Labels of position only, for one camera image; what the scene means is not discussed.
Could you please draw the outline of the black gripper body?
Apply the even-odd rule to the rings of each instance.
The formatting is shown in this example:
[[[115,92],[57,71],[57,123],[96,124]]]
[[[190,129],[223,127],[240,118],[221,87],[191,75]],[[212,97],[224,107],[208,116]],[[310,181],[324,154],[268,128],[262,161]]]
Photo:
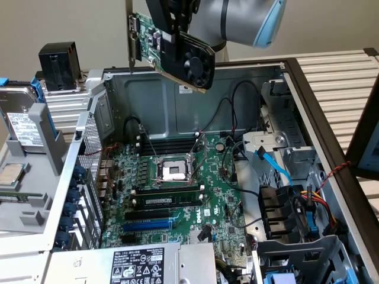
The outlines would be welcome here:
[[[196,0],[149,0],[146,3],[154,26],[166,33],[186,33],[192,15],[198,12]]]

